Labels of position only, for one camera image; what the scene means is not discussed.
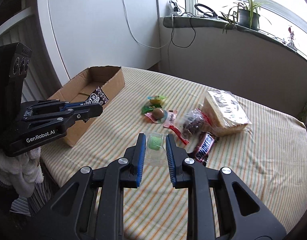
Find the open cardboard box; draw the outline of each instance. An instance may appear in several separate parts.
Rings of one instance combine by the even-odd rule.
[[[124,86],[125,80],[121,67],[91,67],[76,75],[49,99],[59,99],[60,101],[69,101],[71,103],[81,102],[85,101],[97,87],[101,87],[108,97],[108,102],[103,106],[103,109],[105,109]],[[86,123],[83,120],[76,121],[67,130],[67,136],[63,140],[73,147],[94,120],[95,118],[91,118]]]

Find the green candy wrapper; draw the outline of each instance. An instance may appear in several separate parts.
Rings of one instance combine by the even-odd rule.
[[[155,108],[161,108],[161,105],[149,105],[149,106],[143,106],[141,109],[142,114],[150,113],[152,112]]]

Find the white cabinet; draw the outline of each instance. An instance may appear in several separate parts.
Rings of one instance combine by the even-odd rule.
[[[160,50],[131,36],[122,0],[48,0],[55,41],[73,78],[87,67],[118,65],[148,69]],[[142,44],[160,46],[156,0],[125,0],[128,21]]]

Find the screw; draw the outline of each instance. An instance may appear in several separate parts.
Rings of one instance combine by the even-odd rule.
[[[223,168],[221,169],[221,171],[222,171],[223,173],[225,173],[225,174],[230,174],[230,173],[231,173],[231,169],[228,168],[228,167],[223,167]]]
[[[187,164],[194,164],[195,160],[192,158],[185,158],[185,163]]]
[[[120,158],[120,159],[118,160],[118,163],[120,163],[120,164],[126,164],[126,163],[128,163],[128,159],[126,159],[126,158]]]
[[[90,168],[88,166],[84,166],[80,169],[80,172],[83,174],[87,174],[90,172]]]

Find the bread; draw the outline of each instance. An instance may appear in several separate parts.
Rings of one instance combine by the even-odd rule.
[[[239,132],[250,123],[237,100],[223,90],[206,91],[201,110],[210,120],[210,132],[218,137]]]

